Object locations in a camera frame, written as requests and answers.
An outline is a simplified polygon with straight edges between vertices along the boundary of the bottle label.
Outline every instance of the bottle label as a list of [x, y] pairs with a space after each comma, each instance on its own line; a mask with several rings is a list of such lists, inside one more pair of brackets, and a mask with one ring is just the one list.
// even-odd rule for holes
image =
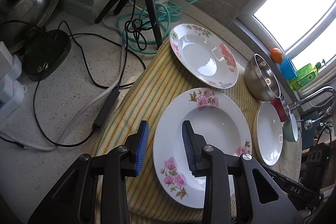
[[311, 72], [310, 74], [306, 75], [304, 78], [302, 78], [300, 81], [297, 82], [298, 86], [304, 86], [308, 84], [310, 81], [314, 80], [316, 78], [315, 72]]

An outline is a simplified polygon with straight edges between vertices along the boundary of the bolt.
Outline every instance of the bolt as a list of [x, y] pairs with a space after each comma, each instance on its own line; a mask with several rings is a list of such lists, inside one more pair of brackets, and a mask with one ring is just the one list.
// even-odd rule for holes
[[125, 146], [125, 145], [118, 146], [118, 151], [125, 152], [126, 150], [127, 150], [127, 146]]
[[89, 154], [81, 154], [79, 156], [79, 159], [82, 160], [82, 161], [86, 161], [90, 158], [90, 155]]
[[211, 145], [206, 145], [206, 146], [204, 147], [204, 150], [207, 151], [207, 152], [212, 152], [212, 151], [213, 151], [213, 146], [211, 146]]
[[244, 160], [251, 160], [252, 159], [252, 156], [249, 153], [244, 153], [242, 157], [243, 157]]

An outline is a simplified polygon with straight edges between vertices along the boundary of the white plate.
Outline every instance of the white plate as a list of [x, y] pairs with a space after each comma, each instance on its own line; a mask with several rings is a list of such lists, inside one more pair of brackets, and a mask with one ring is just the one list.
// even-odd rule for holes
[[235, 58], [209, 30], [181, 24], [171, 30], [169, 40], [180, 62], [202, 82], [220, 89], [228, 89], [237, 82]]
[[[188, 90], [176, 97], [157, 125], [153, 158], [160, 183], [177, 202], [203, 208], [205, 177], [195, 178], [188, 167], [182, 139], [182, 123], [190, 120], [196, 134], [226, 154], [251, 153], [251, 135], [237, 105], [221, 92], [207, 88]], [[234, 194], [229, 176], [230, 194]]]
[[277, 163], [283, 143], [282, 125], [277, 111], [268, 102], [261, 105], [254, 119], [253, 143], [264, 163]]

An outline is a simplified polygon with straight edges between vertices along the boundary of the window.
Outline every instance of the window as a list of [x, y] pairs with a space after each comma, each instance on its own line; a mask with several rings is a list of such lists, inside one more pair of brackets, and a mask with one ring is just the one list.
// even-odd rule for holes
[[238, 18], [296, 69], [322, 59], [336, 68], [336, 0], [251, 0]]

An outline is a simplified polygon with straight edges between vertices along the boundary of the plate rim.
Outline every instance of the plate rim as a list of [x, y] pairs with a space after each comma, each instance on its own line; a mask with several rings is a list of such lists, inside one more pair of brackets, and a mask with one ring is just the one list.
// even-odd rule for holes
[[[173, 102], [174, 101], [176, 101], [176, 100], [179, 100], [178, 98], [181, 96], [181, 95], [184, 95], [184, 94], [186, 94], [186, 93], [190, 93], [190, 92], [193, 92], [193, 91], [198, 91], [198, 90], [210, 90], [210, 91], [213, 91], [213, 92], [216, 92], [217, 94], [220, 94], [220, 96], [223, 96], [223, 98], [225, 98], [225, 100], [230, 100], [235, 106], [236, 106], [236, 109], [241, 113], [241, 115], [242, 115], [242, 117], [244, 118], [244, 121], [245, 122], [243, 122], [243, 126], [242, 127], [244, 127], [245, 129], [244, 130], [246, 130], [246, 133], [248, 133], [248, 135], [249, 135], [249, 140], [250, 140], [250, 144], [251, 144], [251, 147], [249, 148], [250, 150], [251, 150], [251, 152], [249, 152], [249, 153], [252, 153], [252, 150], [253, 150], [253, 141], [252, 141], [252, 135], [251, 135], [251, 131], [250, 131], [250, 129], [249, 129], [249, 126], [248, 126], [248, 123], [247, 123], [247, 121], [246, 121], [246, 118], [244, 117], [244, 115], [243, 115], [243, 113], [242, 113], [242, 111], [241, 111], [241, 109], [238, 107], [238, 105], [236, 105], [236, 103], [230, 98], [230, 97], [228, 97], [227, 95], [225, 95], [224, 93], [222, 93], [222, 92], [220, 92], [220, 91], [218, 91], [218, 90], [212, 90], [211, 88], [194, 88], [194, 89], [191, 89], [191, 90], [186, 90], [185, 92], [183, 92], [183, 93], [181, 93], [181, 94], [179, 94], [176, 98], [174, 98], [170, 103], [169, 103], [169, 105], [166, 107], [166, 109], [164, 110], [164, 112], [162, 113], [162, 115], [161, 115], [161, 117], [160, 117], [160, 120], [159, 120], [159, 122], [158, 122], [158, 124], [157, 124], [157, 127], [156, 127], [156, 130], [155, 130], [155, 134], [154, 134], [154, 139], [153, 139], [153, 151], [152, 151], [152, 154], [153, 154], [153, 164], [154, 164], [154, 169], [155, 169], [155, 173], [156, 173], [156, 176], [157, 176], [157, 178], [158, 178], [158, 180], [160, 181], [160, 184], [161, 184], [161, 186], [164, 188], [164, 190], [166, 191], [166, 193], [172, 198], [172, 199], [174, 199], [176, 202], [178, 202], [178, 203], [180, 203], [180, 204], [182, 204], [182, 205], [184, 205], [184, 206], [187, 206], [187, 207], [190, 207], [190, 208], [203, 208], [203, 206], [204, 206], [204, 204], [202, 203], [202, 206], [201, 207], [193, 207], [193, 206], [190, 206], [190, 205], [188, 205], [188, 204], [186, 204], [186, 202], [183, 202], [183, 200], [181, 199], [178, 199], [177, 197], [175, 197], [175, 196], [173, 196], [167, 189], [166, 189], [166, 184], [163, 182], [163, 180], [161, 179], [161, 172], [160, 172], [160, 169], [162, 168], [162, 163], [161, 163], [161, 161], [160, 161], [160, 163], [159, 163], [159, 160], [158, 160], [158, 155], [160, 154], [159, 152], [157, 152], [157, 149], [159, 149], [157, 146], [158, 146], [158, 136], [160, 135], [160, 133], [159, 134], [157, 134], [157, 132], [158, 132], [158, 128], [159, 128], [159, 125], [160, 125], [160, 122], [161, 122], [161, 120], [163, 119], [163, 117], [165, 116], [164, 114], [165, 114], [165, 112], [166, 111], [170, 111], [170, 108], [169, 107], [172, 107], [172, 104], [173, 104]], [[225, 111], [223, 108], [220, 108], [220, 109], [222, 109], [229, 117], [231, 117], [232, 118], [232, 116], [227, 112], [227, 111]]]
[[185, 68], [186, 68], [186, 69], [187, 69], [193, 76], [195, 76], [197, 79], [201, 80], [203, 83], [205, 83], [205, 84], [207, 84], [207, 85], [209, 85], [209, 86], [211, 86], [211, 87], [213, 87], [213, 88], [217, 88], [217, 89], [229, 89], [229, 88], [232, 88], [233, 86], [235, 86], [235, 84], [236, 84], [237, 81], [238, 81], [238, 76], [239, 76], [239, 73], [238, 73], [238, 66], [236, 66], [236, 67], [237, 67], [237, 73], [236, 73], [236, 74], [237, 74], [237, 77], [236, 77], [236, 80], [235, 80], [234, 83], [232, 83], [231, 86], [228, 86], [228, 87], [222, 87], [222, 86], [213, 85], [213, 84], [209, 83], [208, 81], [206, 81], [203, 77], [200, 77], [200, 76], [197, 76], [197, 75], [193, 74], [193, 73], [188, 69], [187, 65], [181, 60], [181, 57], [179, 57], [179, 56], [177, 55], [177, 53], [175, 52], [175, 50], [174, 50], [174, 48], [173, 48], [173, 46], [172, 46], [172, 42], [171, 42], [171, 40], [172, 40], [172, 39], [171, 39], [172, 32], [174, 31], [174, 29], [175, 29], [176, 27], [181, 26], [181, 25], [192, 25], [192, 26], [197, 26], [197, 27], [201, 27], [202, 29], [205, 29], [206, 31], [210, 32], [212, 35], [214, 35], [215, 37], [217, 37], [217, 38], [224, 44], [224, 46], [227, 48], [227, 50], [231, 53], [231, 55], [232, 55], [232, 57], [233, 57], [233, 59], [234, 59], [236, 65], [237, 65], [237, 61], [236, 61], [234, 55], [232, 54], [232, 52], [231, 52], [231, 50], [228, 48], [228, 46], [225, 45], [225, 43], [223, 42], [222, 38], [219, 38], [216, 34], [214, 34], [212, 31], [208, 30], [207, 28], [204, 28], [204, 27], [202, 27], [202, 26], [198, 26], [198, 25], [196, 25], [196, 24], [192, 24], [192, 23], [182, 23], [182, 24], [176, 25], [175, 27], [172, 28], [172, 30], [171, 30], [170, 33], [169, 33], [169, 44], [170, 44], [170, 47], [171, 47], [171, 49], [173, 50], [173, 53], [175, 54], [175, 56], [177, 57], [177, 59], [180, 61], [180, 63], [181, 63], [181, 64], [182, 64], [182, 65], [183, 65], [183, 66], [184, 66], [184, 67], [185, 67]]
[[[264, 158], [262, 157], [262, 155], [261, 155], [261, 151], [260, 151], [260, 147], [259, 147], [259, 138], [258, 138], [258, 120], [259, 120], [259, 113], [260, 113], [260, 110], [261, 110], [261, 108], [262, 108], [262, 106], [264, 105], [264, 104], [269, 104], [269, 105], [271, 105], [273, 108], [274, 108], [274, 110], [275, 110], [275, 112], [277, 113], [277, 110], [275, 109], [275, 107], [270, 103], [270, 102], [263, 102], [262, 104], [261, 104], [261, 106], [259, 107], [259, 109], [258, 109], [258, 112], [256, 113], [256, 116], [255, 116], [255, 118], [254, 118], [254, 124], [253, 124], [253, 144], [254, 144], [254, 148], [255, 148], [255, 151], [257, 152], [257, 155], [258, 155], [258, 157], [259, 157], [259, 159], [263, 162], [263, 163], [265, 163], [267, 166], [273, 166], [273, 165], [275, 165], [278, 161], [279, 161], [279, 159], [280, 159], [280, 156], [281, 156], [281, 153], [282, 153], [282, 149], [283, 149], [283, 146], [284, 146], [284, 137], [282, 138], [282, 145], [281, 145], [281, 150], [280, 150], [280, 156], [278, 157], [278, 159], [276, 160], [276, 162], [275, 163], [273, 163], [273, 164], [268, 164], [265, 160], [264, 160]], [[277, 119], [277, 121], [279, 121], [280, 122], [280, 127], [281, 127], [281, 134], [283, 135], [283, 133], [282, 133], [282, 124], [281, 124], [281, 121], [280, 121], [280, 117], [278, 116], [278, 113], [277, 113], [277, 116], [276, 116], [278, 119]]]

